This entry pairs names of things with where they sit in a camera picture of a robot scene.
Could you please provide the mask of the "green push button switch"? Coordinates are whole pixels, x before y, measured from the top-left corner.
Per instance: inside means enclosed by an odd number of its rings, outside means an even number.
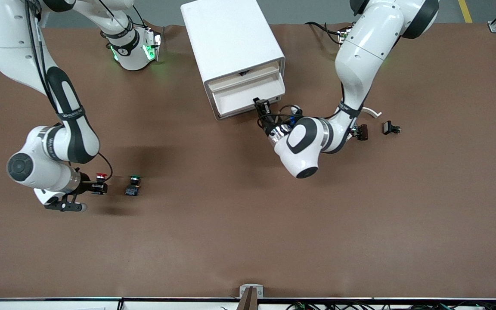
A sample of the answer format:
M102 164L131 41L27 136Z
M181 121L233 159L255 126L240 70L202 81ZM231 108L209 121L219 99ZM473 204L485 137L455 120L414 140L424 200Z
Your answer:
M126 186L125 195L126 196L138 196L140 191L140 181L141 178L139 175L131 175L130 182Z

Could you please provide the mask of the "grey metal bracket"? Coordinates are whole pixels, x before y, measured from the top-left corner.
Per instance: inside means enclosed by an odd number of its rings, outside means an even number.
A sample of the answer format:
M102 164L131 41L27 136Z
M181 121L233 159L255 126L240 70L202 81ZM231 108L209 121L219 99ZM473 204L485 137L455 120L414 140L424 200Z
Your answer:
M244 293L248 291L252 295L256 296L257 299L264 298L264 286L261 284L243 284L239 287L239 298L241 299Z

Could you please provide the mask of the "brown wooden post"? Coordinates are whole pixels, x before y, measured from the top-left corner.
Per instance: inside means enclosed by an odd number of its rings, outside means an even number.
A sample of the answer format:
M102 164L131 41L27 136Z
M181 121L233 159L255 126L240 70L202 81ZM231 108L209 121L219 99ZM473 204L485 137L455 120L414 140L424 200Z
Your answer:
M240 299L236 310L258 310L257 297L246 291Z

